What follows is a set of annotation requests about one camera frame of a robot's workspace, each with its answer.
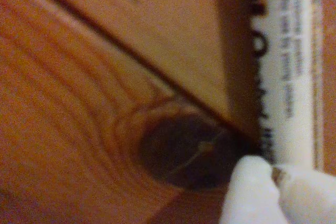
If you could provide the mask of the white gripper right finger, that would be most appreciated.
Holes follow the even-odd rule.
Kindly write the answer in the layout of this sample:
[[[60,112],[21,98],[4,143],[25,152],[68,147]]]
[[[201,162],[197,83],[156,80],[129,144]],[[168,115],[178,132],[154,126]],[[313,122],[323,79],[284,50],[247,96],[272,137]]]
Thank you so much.
[[[279,205],[289,223],[335,223],[335,177],[313,169],[272,169]]]

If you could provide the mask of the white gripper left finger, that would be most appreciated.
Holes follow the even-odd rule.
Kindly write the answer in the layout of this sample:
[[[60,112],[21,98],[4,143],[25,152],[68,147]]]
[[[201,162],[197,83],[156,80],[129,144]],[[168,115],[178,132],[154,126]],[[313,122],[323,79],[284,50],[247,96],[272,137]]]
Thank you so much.
[[[219,222],[287,223],[271,172],[271,165],[260,156],[241,158],[231,175]]]

